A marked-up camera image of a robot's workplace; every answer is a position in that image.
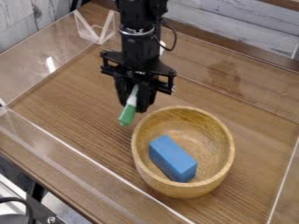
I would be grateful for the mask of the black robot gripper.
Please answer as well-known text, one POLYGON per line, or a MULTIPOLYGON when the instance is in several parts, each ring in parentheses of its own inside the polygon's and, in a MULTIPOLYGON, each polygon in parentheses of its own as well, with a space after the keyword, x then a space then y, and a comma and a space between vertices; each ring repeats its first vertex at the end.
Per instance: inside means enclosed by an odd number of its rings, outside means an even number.
POLYGON ((102 51, 101 73, 114 80, 116 95, 122 106, 137 86, 136 112, 144 113, 155 103, 156 92, 171 94, 176 72, 160 61, 160 50, 169 51, 160 42, 160 27, 144 31, 120 26, 121 50, 102 51))

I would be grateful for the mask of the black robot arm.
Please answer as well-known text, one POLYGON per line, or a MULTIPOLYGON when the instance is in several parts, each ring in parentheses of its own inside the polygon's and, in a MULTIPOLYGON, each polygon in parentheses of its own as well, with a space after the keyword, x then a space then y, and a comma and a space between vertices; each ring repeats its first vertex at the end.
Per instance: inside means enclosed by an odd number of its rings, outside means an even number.
POLYGON ((176 71, 160 60, 160 49, 172 51, 177 35, 163 15, 168 0, 116 0, 121 51, 102 51, 101 73, 113 77, 117 99, 127 104, 133 87, 136 112, 155 103, 156 92, 173 92, 176 71))

